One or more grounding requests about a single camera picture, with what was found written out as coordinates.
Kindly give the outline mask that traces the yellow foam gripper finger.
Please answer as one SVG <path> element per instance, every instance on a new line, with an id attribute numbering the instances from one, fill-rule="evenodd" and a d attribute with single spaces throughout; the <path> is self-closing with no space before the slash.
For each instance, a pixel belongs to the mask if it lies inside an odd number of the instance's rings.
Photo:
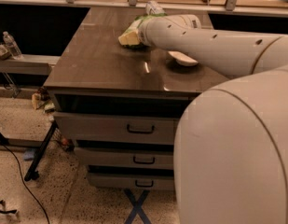
<path id="1" fill-rule="evenodd" d="M 119 38 L 119 43 L 122 46 L 135 46 L 141 43 L 138 37 L 137 29 L 127 29 Z"/>

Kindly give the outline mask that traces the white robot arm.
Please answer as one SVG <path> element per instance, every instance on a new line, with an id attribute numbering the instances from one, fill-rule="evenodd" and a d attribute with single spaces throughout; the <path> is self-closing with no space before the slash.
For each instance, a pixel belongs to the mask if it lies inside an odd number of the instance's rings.
<path id="1" fill-rule="evenodd" d="M 178 123 L 180 224 L 288 224 L 288 35 L 145 15 L 119 42 L 178 51 L 228 78 L 194 99 Z"/>

